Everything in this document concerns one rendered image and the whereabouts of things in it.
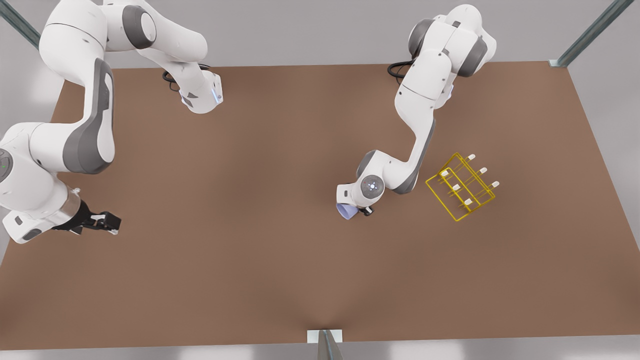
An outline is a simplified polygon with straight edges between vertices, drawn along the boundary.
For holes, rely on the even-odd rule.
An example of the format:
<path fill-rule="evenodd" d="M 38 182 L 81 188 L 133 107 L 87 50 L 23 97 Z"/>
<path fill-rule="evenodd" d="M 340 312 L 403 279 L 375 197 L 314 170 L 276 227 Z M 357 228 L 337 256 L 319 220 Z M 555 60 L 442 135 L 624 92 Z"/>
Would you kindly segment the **silver frame post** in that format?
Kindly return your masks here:
<path fill-rule="evenodd" d="M 307 344 L 317 344 L 317 360 L 343 360 L 338 343 L 343 342 L 342 329 L 306 331 Z"/>
<path fill-rule="evenodd" d="M 600 34 L 604 32 L 635 0 L 613 0 L 596 20 L 565 50 L 558 59 L 549 59 L 551 68 L 567 68 Z"/>
<path fill-rule="evenodd" d="M 39 49 L 41 34 L 7 0 L 0 0 L 0 17 L 22 35 L 28 43 Z"/>

